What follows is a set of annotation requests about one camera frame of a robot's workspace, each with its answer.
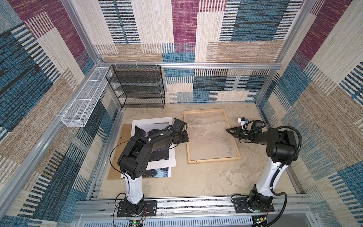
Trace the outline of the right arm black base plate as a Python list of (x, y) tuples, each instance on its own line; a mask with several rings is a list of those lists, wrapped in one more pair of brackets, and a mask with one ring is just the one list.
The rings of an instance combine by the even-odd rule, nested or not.
[(232, 202), (236, 213), (267, 213), (275, 211), (272, 200), (272, 196), (263, 196), (252, 201), (248, 197), (234, 197)]

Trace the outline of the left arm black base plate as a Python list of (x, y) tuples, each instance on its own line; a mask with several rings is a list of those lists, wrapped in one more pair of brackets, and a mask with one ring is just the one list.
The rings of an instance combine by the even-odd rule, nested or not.
[(118, 218), (125, 217), (154, 217), (157, 215), (156, 200), (141, 200), (138, 204), (133, 204), (128, 200), (120, 202), (116, 209)]

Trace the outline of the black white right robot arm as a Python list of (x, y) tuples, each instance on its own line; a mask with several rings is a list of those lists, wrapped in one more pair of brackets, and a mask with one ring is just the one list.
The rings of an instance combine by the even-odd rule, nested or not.
[(265, 123), (254, 121), (250, 129), (243, 126), (226, 129), (226, 132), (239, 141), (266, 146), (269, 158), (261, 179), (253, 186), (248, 199), (241, 201), (240, 207), (248, 207), (250, 212), (267, 211), (275, 196), (287, 196), (285, 192), (276, 193), (276, 185), (287, 167), (297, 160), (302, 147), (302, 136), (292, 126), (262, 129)]

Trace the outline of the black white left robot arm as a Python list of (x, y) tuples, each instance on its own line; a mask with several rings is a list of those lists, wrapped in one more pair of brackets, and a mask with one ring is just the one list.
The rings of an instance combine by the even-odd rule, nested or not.
[(189, 141), (188, 133), (162, 129), (146, 138), (131, 137), (118, 159), (120, 172), (126, 181), (126, 207), (133, 214), (140, 214), (144, 209), (144, 193), (142, 191), (142, 176), (146, 171), (152, 152), (171, 145)]

